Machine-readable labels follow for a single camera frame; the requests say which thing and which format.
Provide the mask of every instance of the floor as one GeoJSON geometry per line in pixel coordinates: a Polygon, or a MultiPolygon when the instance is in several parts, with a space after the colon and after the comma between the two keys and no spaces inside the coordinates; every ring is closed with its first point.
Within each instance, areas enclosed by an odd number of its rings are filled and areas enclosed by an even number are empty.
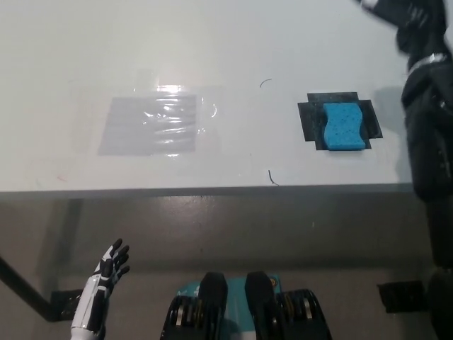
{"type": "MultiPolygon", "coordinates": [[[[76,289],[109,244],[131,273],[111,300],[108,340],[158,339],[177,289],[209,270],[266,270],[312,289],[333,338],[434,339],[426,314],[386,314],[377,284],[431,271],[422,205],[409,193],[172,197],[0,203],[0,254],[48,296],[76,289]]],[[[0,284],[3,340],[70,339],[0,284]]]]}

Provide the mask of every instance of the black metal bracket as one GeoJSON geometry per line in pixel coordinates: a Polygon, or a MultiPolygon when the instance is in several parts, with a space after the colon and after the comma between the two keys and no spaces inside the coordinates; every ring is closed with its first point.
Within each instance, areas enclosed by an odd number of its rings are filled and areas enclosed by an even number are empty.
{"type": "Polygon", "coordinates": [[[55,291],[48,302],[1,257],[0,281],[48,322],[72,320],[83,291],[55,291]]]}
{"type": "Polygon", "coordinates": [[[83,289],[52,292],[50,304],[59,316],[57,321],[72,321],[83,289]]]}

